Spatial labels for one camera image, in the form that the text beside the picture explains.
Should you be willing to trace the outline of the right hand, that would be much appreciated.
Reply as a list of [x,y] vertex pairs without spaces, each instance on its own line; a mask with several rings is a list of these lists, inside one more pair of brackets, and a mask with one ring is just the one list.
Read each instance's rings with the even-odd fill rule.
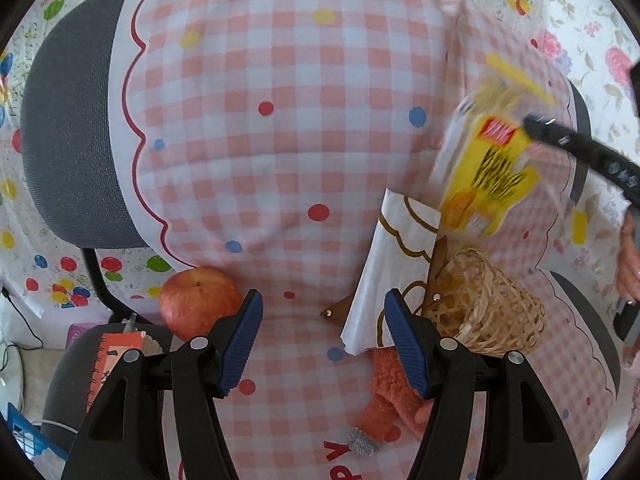
[[634,244],[634,219],[627,212],[620,228],[620,251],[617,256],[616,288],[620,298],[625,301],[639,300],[639,273],[639,251]]

